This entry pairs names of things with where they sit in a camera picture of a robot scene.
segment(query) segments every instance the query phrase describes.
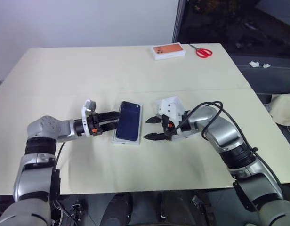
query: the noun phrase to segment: white wall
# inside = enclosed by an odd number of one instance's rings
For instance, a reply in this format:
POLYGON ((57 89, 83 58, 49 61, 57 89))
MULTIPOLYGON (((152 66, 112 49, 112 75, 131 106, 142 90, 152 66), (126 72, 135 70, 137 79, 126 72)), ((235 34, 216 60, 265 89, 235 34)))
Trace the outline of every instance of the white wall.
POLYGON ((0 0, 0 78, 31 47, 171 43, 178 0, 0 0))
POLYGON ((256 8, 290 26, 290 0, 262 0, 256 8))

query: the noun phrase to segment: orange phone image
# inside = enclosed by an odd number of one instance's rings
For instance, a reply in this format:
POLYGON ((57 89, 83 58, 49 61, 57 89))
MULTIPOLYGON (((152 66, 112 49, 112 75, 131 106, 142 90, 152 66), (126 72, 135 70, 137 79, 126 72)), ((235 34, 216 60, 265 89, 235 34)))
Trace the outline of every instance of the orange phone image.
POLYGON ((171 52, 177 52, 177 51, 183 50, 179 44, 171 44, 171 45, 167 45, 167 46, 157 46, 157 47, 154 47, 153 49, 157 54, 171 53, 171 52))

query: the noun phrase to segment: scissors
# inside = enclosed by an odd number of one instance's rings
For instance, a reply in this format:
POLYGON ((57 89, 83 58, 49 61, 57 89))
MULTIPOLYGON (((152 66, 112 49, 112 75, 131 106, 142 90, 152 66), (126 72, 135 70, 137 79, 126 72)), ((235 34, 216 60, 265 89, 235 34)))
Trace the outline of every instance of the scissors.
POLYGON ((195 49, 196 55, 198 55, 200 58, 208 58, 213 54, 213 52, 209 49, 197 48, 191 44, 189 44, 189 46, 195 49))

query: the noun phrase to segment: dark blue smartphone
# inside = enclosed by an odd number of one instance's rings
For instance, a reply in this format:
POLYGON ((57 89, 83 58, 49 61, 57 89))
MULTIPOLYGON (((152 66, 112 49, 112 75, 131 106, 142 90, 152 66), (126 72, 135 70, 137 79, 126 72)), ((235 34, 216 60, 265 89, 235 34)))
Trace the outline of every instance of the dark blue smartphone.
POLYGON ((136 141, 139 134, 140 105, 123 101, 120 108, 116 137, 136 141))

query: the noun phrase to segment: beige table surface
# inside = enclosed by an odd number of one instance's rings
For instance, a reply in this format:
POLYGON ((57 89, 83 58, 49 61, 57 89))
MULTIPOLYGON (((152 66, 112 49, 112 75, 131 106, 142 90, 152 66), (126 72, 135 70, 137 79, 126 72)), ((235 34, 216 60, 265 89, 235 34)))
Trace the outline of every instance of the beige table surface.
MULTIPOLYGON (((122 100, 144 103, 142 135, 161 131, 144 123, 158 99, 178 96, 186 109, 220 100, 279 179, 290 182, 288 142, 221 45, 206 46, 213 58, 202 60, 186 47, 185 57, 160 62, 148 47, 29 50, 0 87, 0 194, 13 192, 27 125, 44 115, 80 118, 86 98, 98 113, 122 100)), ((62 194, 232 186, 200 134, 177 142, 141 139, 140 146, 113 144, 112 134, 66 143, 58 163, 62 194)))

